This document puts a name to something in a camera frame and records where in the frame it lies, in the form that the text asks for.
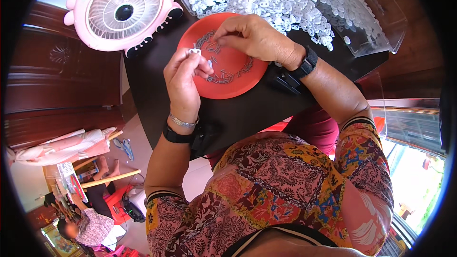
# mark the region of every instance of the blue flip-flop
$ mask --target blue flip-flop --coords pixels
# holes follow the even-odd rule
[[[124,139],[121,142],[119,139],[114,138],[113,139],[113,144],[117,148],[119,148],[122,151],[124,151],[124,153],[127,154],[127,157],[129,157],[130,161],[134,160],[134,153],[132,152],[132,147],[130,146],[130,143],[129,143],[129,141],[127,139]]]
[[[132,152],[132,147],[130,146],[129,141],[127,139],[124,139],[123,145],[124,145],[124,152],[127,154],[127,157],[129,157],[130,161],[133,161],[134,153]]]

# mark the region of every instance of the black table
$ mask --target black table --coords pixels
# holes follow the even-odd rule
[[[138,114],[149,143],[154,148],[160,138],[163,123],[169,113],[169,99],[163,69],[176,51],[184,32],[198,19],[184,9],[184,14],[168,32],[154,33],[152,42],[132,59],[124,58],[129,84]],[[296,43],[314,46],[303,30],[292,30],[288,37]],[[388,52],[354,58],[339,36],[333,40],[334,50],[323,46],[313,49],[317,55],[346,77],[355,81],[388,59]],[[274,64],[267,72],[277,68]],[[229,146],[260,130],[268,128],[294,115],[316,101],[307,90],[293,96],[268,85],[266,76],[248,92],[232,99],[213,100],[202,98],[201,123],[218,123],[222,127],[220,136],[214,140],[206,153]]]

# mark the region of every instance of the black wristband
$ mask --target black wristband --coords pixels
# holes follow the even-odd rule
[[[185,144],[185,143],[191,143],[194,135],[193,134],[180,135],[180,134],[174,132],[173,129],[168,126],[167,120],[165,120],[164,137],[166,140],[170,141],[171,143]]]
[[[306,55],[303,59],[303,63],[300,67],[298,67],[298,69],[291,72],[292,76],[298,80],[309,75],[314,70],[317,64],[318,57],[316,52],[314,52],[314,50],[310,48],[308,45],[305,46],[305,50]]]

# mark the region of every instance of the fan grille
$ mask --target fan grille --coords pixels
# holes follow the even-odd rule
[[[161,0],[93,0],[87,23],[95,36],[120,40],[150,26],[161,5]]]

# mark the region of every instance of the red pants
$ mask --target red pants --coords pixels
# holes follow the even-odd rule
[[[338,137],[338,124],[319,104],[316,104],[294,115],[283,132],[302,138],[328,155]],[[228,148],[207,155],[211,168],[214,168]]]

